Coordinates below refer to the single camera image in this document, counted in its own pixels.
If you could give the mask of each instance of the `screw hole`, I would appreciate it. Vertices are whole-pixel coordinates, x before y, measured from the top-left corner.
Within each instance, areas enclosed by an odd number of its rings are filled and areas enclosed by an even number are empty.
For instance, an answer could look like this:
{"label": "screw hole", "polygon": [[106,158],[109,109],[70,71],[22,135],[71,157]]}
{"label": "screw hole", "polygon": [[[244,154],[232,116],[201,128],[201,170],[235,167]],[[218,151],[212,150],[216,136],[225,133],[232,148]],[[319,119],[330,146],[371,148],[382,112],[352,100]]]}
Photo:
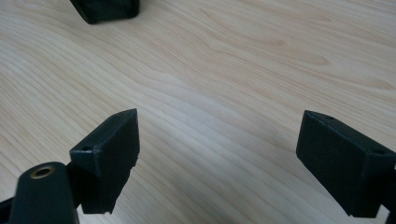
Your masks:
{"label": "screw hole", "polygon": [[373,152],[374,152],[375,154],[378,154],[378,155],[384,155],[384,154],[385,154],[385,150],[384,150],[384,149],[377,149],[377,148],[375,148],[375,149],[373,149]]}
{"label": "screw hole", "polygon": [[85,146],[82,150],[83,151],[91,151],[93,146]]}
{"label": "screw hole", "polygon": [[30,174],[32,179],[41,179],[51,175],[55,171],[53,166],[44,166],[36,169]]}

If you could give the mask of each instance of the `black plastic part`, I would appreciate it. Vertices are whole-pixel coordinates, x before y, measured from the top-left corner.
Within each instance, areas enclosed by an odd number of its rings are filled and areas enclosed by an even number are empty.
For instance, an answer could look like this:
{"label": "black plastic part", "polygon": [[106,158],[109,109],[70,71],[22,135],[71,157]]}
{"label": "black plastic part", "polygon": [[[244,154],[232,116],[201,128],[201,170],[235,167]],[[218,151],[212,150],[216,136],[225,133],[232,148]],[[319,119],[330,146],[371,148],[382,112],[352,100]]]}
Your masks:
{"label": "black plastic part", "polygon": [[139,154],[136,109],[106,119],[70,150],[75,205],[86,214],[112,212]]}
{"label": "black plastic part", "polygon": [[0,202],[0,224],[8,223],[13,201],[14,198],[10,198],[3,202]]}
{"label": "black plastic part", "polygon": [[63,164],[43,163],[20,176],[9,223],[78,223],[66,168]]}
{"label": "black plastic part", "polygon": [[305,111],[297,157],[353,217],[375,217],[396,153],[327,115]]}
{"label": "black plastic part", "polygon": [[89,24],[130,19],[139,13],[139,0],[70,0]]}

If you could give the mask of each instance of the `wood grain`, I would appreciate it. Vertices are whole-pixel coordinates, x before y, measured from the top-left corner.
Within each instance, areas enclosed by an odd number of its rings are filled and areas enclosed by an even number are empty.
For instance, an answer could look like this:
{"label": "wood grain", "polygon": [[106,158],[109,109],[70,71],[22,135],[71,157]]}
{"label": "wood grain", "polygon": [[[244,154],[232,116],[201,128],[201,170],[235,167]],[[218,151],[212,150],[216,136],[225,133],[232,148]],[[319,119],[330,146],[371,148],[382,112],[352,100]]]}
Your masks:
{"label": "wood grain", "polygon": [[81,223],[384,223],[348,217],[295,147],[309,109],[394,149],[395,55],[393,0],[145,0],[94,26],[67,0],[3,0],[0,201],[137,108],[137,166]]}

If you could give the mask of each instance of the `light wooden surface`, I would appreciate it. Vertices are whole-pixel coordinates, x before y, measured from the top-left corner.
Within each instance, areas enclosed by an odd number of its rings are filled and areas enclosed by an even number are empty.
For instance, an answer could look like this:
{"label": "light wooden surface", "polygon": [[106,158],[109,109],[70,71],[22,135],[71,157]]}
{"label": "light wooden surface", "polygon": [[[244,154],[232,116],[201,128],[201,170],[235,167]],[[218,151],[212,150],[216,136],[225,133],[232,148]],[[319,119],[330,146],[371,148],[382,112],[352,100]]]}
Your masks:
{"label": "light wooden surface", "polygon": [[295,148],[306,109],[396,148],[395,71],[394,0],[142,0],[94,26],[68,0],[2,0],[0,201],[137,108],[137,166],[81,223],[384,223],[348,217]]}

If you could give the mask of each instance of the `black mount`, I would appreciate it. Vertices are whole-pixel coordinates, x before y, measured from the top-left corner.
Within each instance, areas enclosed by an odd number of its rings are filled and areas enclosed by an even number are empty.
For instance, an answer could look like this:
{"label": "black mount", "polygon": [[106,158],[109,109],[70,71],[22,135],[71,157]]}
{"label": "black mount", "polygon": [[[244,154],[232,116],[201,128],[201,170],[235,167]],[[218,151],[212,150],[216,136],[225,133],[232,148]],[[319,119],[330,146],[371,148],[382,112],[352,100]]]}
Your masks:
{"label": "black mount", "polygon": [[106,119],[70,150],[71,162],[47,162],[23,173],[14,198],[0,203],[0,223],[78,223],[112,212],[139,154],[136,109]]}
{"label": "black mount", "polygon": [[297,157],[349,216],[396,223],[396,153],[330,116],[305,111]]}

